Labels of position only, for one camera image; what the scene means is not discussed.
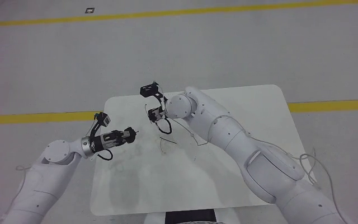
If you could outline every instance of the table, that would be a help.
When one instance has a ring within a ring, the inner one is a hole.
[[[272,142],[298,157],[305,150],[280,88],[275,85],[218,88],[204,93],[226,107],[255,138]],[[165,93],[170,98],[178,92]],[[111,118],[101,133],[131,126],[132,144],[112,149],[114,159],[96,159],[91,212],[97,216],[182,211],[266,204],[246,186],[237,164],[223,150],[198,147],[190,134],[172,123],[165,135],[145,110],[158,107],[154,97],[112,97],[104,112]],[[177,144],[163,141],[160,137]],[[199,143],[205,141],[195,136]],[[307,160],[305,167],[310,169]]]

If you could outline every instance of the black base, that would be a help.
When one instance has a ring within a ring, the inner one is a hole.
[[[178,224],[183,222],[207,221],[216,222],[213,209],[166,212],[165,224]]]

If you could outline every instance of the wire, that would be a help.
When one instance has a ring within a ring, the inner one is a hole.
[[[23,177],[22,177],[21,186],[20,186],[18,192],[16,193],[16,195],[12,198],[9,207],[7,208],[6,212],[3,214],[2,218],[1,218],[1,221],[9,214],[9,212],[10,212],[12,206],[13,206],[13,203],[14,203],[15,199],[16,199],[17,196],[20,194],[20,192],[21,192],[23,186],[25,185],[26,170],[29,169],[29,168],[30,168],[30,167],[25,168],[25,167],[23,167],[23,166],[21,166],[21,165],[16,166],[15,170],[17,170],[17,171],[23,170]]]
[[[254,138],[253,136],[251,136],[250,133],[248,133],[248,132],[244,129],[244,127],[241,125],[241,123],[240,123],[239,121],[237,121],[236,119],[234,119],[232,116],[229,116],[229,115],[220,115],[220,116],[217,116],[217,117],[211,122],[210,127],[209,127],[209,130],[208,130],[207,142],[206,142],[206,143],[203,143],[203,144],[199,144],[198,141],[197,141],[197,139],[194,137],[194,134],[193,134],[191,131],[189,131],[184,125],[182,125],[181,123],[177,122],[177,121],[174,120],[174,119],[172,119],[172,120],[173,120],[174,122],[176,122],[177,124],[179,124],[180,126],[182,126],[183,128],[185,128],[185,129],[190,133],[190,136],[194,139],[194,141],[196,142],[196,144],[197,144],[198,146],[203,146],[203,145],[208,144],[208,143],[211,141],[211,139],[209,139],[209,137],[210,137],[210,130],[211,130],[213,124],[215,123],[215,121],[217,121],[217,119],[222,118],[222,117],[232,118],[233,120],[235,120],[236,123],[240,126],[240,128],[244,131],[244,133],[245,133],[245,135],[246,135],[247,137],[252,138],[253,140],[255,140],[255,141],[257,141],[257,142],[261,142],[261,143],[264,143],[264,144],[269,144],[269,145],[271,145],[271,146],[274,146],[274,147],[278,148],[279,150],[283,151],[283,153],[286,154],[287,156],[289,156],[289,157],[291,157],[291,158],[293,158],[293,159],[295,159],[295,160],[300,160],[300,158],[294,157],[292,154],[286,152],[283,148],[281,148],[280,146],[278,146],[278,145],[276,145],[276,144],[273,144],[273,143],[271,143],[271,142],[266,142],[266,141],[263,141],[263,140]],[[311,167],[311,169],[310,169],[308,172],[305,172],[305,173],[307,174],[308,180],[311,182],[311,184],[313,184],[314,186],[320,188],[319,185],[318,185],[318,183],[317,183],[317,181],[314,180],[313,177],[312,177],[312,175],[311,175],[314,166],[315,166],[315,162],[314,162],[313,166]]]
[[[103,160],[106,160],[106,161],[112,160],[113,159],[113,153],[110,150],[106,150],[106,151],[108,151],[111,154],[111,157],[110,158],[105,158],[105,157],[101,156],[100,154],[98,154],[99,158],[101,158]]]
[[[164,118],[164,120],[166,120],[169,124],[169,132],[165,132],[163,130],[161,130],[161,128],[158,126],[158,123],[155,122],[157,128],[159,129],[160,132],[164,133],[164,134],[171,134],[172,133],[172,124],[169,122],[168,118]]]
[[[185,130],[187,130],[187,131],[190,133],[190,136],[191,136],[191,137],[194,139],[194,141],[196,142],[197,146],[203,146],[203,145],[205,145],[205,144],[208,144],[208,142],[203,143],[203,144],[199,144],[198,141],[196,140],[196,138],[194,137],[194,134],[193,134],[191,131],[189,131],[189,129],[187,129],[184,125],[182,125],[181,123],[177,122],[176,120],[174,120],[174,119],[172,119],[172,118],[171,118],[171,120],[173,120],[174,122],[176,122],[177,124],[179,124],[180,126],[182,126]]]
[[[93,119],[91,127],[89,128],[88,132],[84,136],[87,136],[89,134],[89,132],[91,131],[93,125],[95,124],[95,121],[96,121],[96,117]]]
[[[314,158],[315,162],[317,161],[317,162],[322,166],[322,168],[325,170],[325,172],[327,173],[328,178],[329,178],[329,184],[331,185],[331,192],[332,192],[333,203],[335,204],[335,207],[336,207],[336,210],[337,210],[337,212],[338,212],[338,215],[341,217],[341,219],[343,220],[343,222],[344,222],[345,224],[348,224],[348,222],[343,218],[342,212],[341,212],[340,209],[338,208],[338,205],[337,205],[337,202],[336,202],[335,191],[334,191],[334,188],[333,188],[333,181],[332,181],[331,175],[329,174],[329,172],[328,172],[326,166],[324,166],[324,164],[321,163],[315,156],[312,156],[312,155],[310,155],[310,154],[304,153],[304,154],[300,155],[299,161],[300,161],[300,164],[301,164],[303,170],[305,171],[305,173],[307,173],[307,170],[305,169],[305,167],[303,166],[303,163],[302,163],[302,160],[303,160],[302,157],[303,157],[303,156],[306,156],[306,158],[308,158],[308,157]]]
[[[163,139],[163,140],[165,140],[165,141],[167,141],[167,142],[171,142],[171,143],[177,144],[176,142],[173,142],[173,141],[167,140],[167,139],[165,139],[165,138],[162,138],[162,137],[160,137],[160,138],[161,138],[161,139]]]

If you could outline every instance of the black object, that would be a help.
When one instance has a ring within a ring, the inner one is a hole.
[[[172,133],[172,125],[168,120],[168,117],[166,115],[164,115],[164,118],[162,117],[162,113],[164,112],[163,110],[163,106],[162,106],[162,98],[164,100],[164,104],[167,102],[167,98],[159,92],[159,84],[157,84],[155,81],[150,84],[150,85],[146,85],[146,86],[142,86],[140,88],[140,94],[147,98],[150,96],[154,96],[159,103],[161,104],[161,106],[157,107],[157,108],[153,108],[148,110],[148,118],[151,122],[153,122],[154,124],[156,124],[157,128],[159,129],[160,132],[164,133],[164,134],[171,134]],[[169,132],[165,132],[163,130],[161,130],[161,128],[158,126],[157,121],[164,119],[167,121],[168,125],[169,125]]]
[[[161,98],[164,98],[164,102],[166,102],[168,99],[162,93],[159,92],[158,86],[159,84],[157,84],[155,81],[150,85],[142,86],[140,88],[140,94],[145,98],[154,96],[160,103]]]
[[[183,222],[216,222],[216,216],[213,209],[191,210],[166,212],[165,224],[178,224]]]
[[[85,14],[92,14],[95,12],[95,8],[86,8]]]
[[[101,151],[108,151],[111,154],[110,158],[105,158],[101,155],[98,155],[99,158],[103,160],[112,160],[113,154],[109,150],[109,148],[115,146],[121,146],[124,143],[132,143],[135,140],[136,132],[133,128],[128,127],[124,131],[113,130],[112,132],[102,134],[100,136],[95,136],[97,131],[101,126],[107,127],[110,123],[111,119],[106,113],[100,112],[99,114],[95,114],[95,119],[97,119],[97,123],[91,130],[91,134],[89,135],[89,145],[91,151],[94,153]]]

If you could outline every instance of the black cable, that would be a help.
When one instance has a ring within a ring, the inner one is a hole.
[[[163,130],[161,130],[161,128],[158,126],[157,122],[156,122],[156,126],[158,127],[159,131],[164,133],[164,134],[171,134],[172,133],[172,124],[170,123],[170,121],[167,119],[167,117],[164,118],[164,120],[166,120],[169,124],[169,132],[165,132]]]
[[[110,150],[105,150],[105,151],[108,151],[110,154],[111,154],[111,158],[104,158],[103,156],[101,156],[100,154],[98,154],[99,158],[103,159],[103,160],[106,160],[106,161],[110,161],[113,159],[113,154]]]

